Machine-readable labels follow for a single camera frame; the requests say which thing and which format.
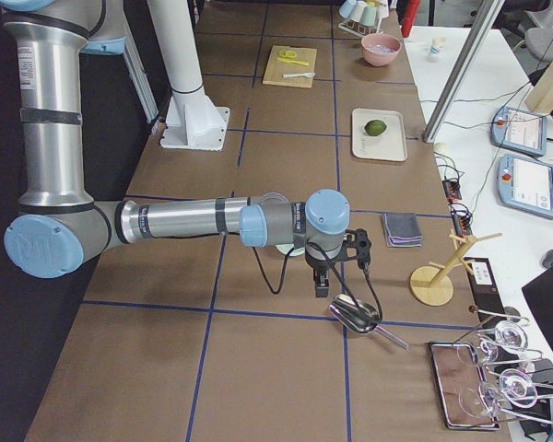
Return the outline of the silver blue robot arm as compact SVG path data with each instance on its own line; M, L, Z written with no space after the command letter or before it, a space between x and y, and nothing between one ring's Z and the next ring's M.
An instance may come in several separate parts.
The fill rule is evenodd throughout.
M270 192L164 204L98 202L85 189L79 56L120 54L127 39L120 1L4 1L18 45L27 190L7 227L9 259L38 278L57 278L122 244L151 238L238 235L247 247L303 250L318 297L347 259L347 198L320 190L292 203Z

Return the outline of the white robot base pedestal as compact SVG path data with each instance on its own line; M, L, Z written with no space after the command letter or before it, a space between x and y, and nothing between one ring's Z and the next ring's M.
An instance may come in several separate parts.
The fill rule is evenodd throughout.
M216 106L206 94L187 3L153 0L147 5L171 87L161 146L221 150L230 109Z

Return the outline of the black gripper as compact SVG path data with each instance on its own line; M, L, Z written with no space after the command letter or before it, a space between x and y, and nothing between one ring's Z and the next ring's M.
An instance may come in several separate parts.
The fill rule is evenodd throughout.
M332 250L326 250L316 243L307 243L305 245L305 261L314 270L313 282L316 297L329 296L329 277L328 270L331 268L328 260L331 263L336 262L338 255L342 250L342 246L335 247Z

